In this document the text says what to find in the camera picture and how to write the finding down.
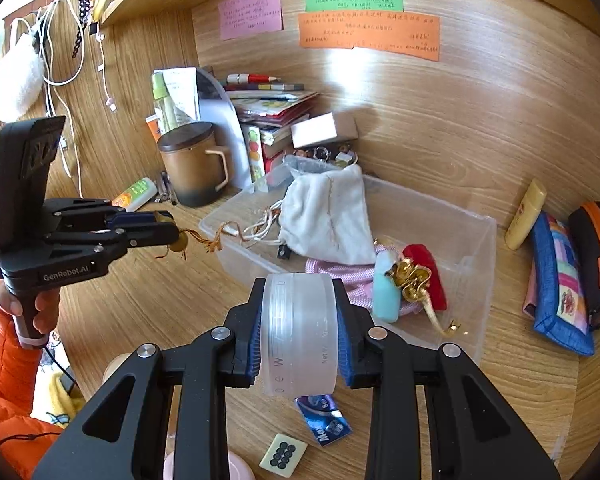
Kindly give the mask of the left hand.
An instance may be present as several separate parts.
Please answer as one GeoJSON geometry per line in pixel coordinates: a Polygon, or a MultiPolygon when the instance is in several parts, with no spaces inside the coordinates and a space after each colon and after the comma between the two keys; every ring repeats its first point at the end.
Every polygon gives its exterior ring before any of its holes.
{"type": "Polygon", "coordinates": [[[60,289],[53,288],[18,298],[0,280],[0,310],[15,323],[20,346],[25,349],[42,349],[59,318],[60,289]]]}

